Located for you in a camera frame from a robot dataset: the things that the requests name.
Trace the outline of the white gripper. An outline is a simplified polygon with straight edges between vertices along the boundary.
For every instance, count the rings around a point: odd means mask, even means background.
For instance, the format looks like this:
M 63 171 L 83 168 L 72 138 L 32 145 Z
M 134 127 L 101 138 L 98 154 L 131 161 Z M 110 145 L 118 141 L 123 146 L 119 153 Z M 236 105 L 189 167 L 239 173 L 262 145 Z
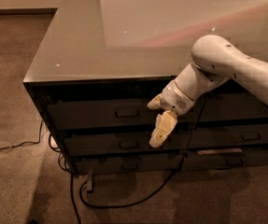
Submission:
M 195 102 L 187 97 L 172 80 L 161 94 L 156 95 L 147 104 L 150 110 L 160 108 L 168 110 L 157 116 L 149 144 L 152 147 L 160 147 L 176 127 L 177 116 L 186 114 L 194 104 Z

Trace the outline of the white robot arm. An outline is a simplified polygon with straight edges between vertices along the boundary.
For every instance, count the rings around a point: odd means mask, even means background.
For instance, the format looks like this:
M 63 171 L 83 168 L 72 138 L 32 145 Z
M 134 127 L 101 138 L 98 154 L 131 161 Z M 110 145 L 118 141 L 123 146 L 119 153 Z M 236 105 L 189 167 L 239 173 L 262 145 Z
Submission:
M 150 102 L 151 110 L 162 109 L 155 121 L 149 144 L 160 147 L 174 130 L 177 118 L 190 111 L 206 92 L 232 79 L 268 105 L 268 63 L 247 56 L 218 35 L 199 38 L 191 49 L 192 62 Z

